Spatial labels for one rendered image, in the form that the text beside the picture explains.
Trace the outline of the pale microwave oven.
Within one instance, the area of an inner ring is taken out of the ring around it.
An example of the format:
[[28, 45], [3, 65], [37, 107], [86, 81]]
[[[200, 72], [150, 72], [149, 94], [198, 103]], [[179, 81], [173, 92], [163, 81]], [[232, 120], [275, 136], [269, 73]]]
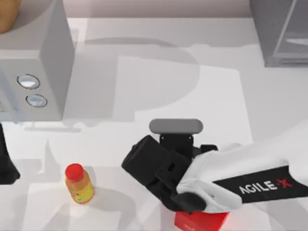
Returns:
[[[13, 28], [0, 34], [0, 122], [59, 121], [75, 57], [63, 0], [22, 0]], [[40, 86], [21, 87], [17, 77], [31, 74]], [[48, 103], [35, 108], [26, 96]]]

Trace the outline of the large microwave knob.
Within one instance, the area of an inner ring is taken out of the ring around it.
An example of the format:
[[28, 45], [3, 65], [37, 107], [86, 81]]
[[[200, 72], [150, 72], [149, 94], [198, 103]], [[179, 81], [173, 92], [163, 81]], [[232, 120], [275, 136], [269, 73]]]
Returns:
[[36, 89], [40, 86], [40, 80], [36, 76], [31, 74], [24, 74], [18, 76], [17, 82], [21, 87], [29, 90]]

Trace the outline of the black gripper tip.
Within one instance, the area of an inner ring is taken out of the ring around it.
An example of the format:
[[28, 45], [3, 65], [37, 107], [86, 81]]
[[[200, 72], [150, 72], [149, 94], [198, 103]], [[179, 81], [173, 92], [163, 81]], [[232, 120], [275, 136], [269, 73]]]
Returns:
[[20, 177], [19, 171], [9, 156], [3, 126], [0, 123], [0, 185], [12, 185]]

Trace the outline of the red box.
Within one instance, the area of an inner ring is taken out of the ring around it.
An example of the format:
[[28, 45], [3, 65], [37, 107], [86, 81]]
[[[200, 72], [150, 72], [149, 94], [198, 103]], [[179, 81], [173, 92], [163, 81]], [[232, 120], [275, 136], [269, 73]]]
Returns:
[[219, 231], [228, 215], [228, 212], [176, 212], [174, 225], [182, 231]]

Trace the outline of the small microwave knob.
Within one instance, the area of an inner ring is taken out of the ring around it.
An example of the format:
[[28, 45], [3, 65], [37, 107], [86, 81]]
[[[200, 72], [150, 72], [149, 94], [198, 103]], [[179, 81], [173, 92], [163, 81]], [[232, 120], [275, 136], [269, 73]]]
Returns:
[[47, 99], [39, 94], [34, 94], [30, 96], [26, 96], [26, 102], [35, 108], [42, 108], [45, 107], [48, 103]]

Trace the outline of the yellow bottle with red cap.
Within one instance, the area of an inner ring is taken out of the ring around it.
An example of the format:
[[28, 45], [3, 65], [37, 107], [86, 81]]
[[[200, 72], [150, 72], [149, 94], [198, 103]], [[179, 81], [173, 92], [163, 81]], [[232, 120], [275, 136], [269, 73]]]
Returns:
[[78, 204], [89, 202], [94, 196], [94, 188], [88, 172], [81, 164], [72, 163], [65, 169], [65, 184], [72, 199]]

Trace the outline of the grey cabinet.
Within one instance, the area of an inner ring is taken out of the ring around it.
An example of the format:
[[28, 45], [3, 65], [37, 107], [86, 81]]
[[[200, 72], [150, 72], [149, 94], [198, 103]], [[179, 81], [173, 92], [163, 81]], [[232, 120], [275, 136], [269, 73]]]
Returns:
[[249, 0], [265, 67], [308, 68], [308, 0]]

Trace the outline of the brown bread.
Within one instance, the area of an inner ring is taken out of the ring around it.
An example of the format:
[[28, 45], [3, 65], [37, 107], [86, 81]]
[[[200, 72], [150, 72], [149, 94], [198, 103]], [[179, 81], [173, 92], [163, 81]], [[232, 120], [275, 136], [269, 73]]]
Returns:
[[0, 0], [0, 34], [14, 26], [22, 0]]

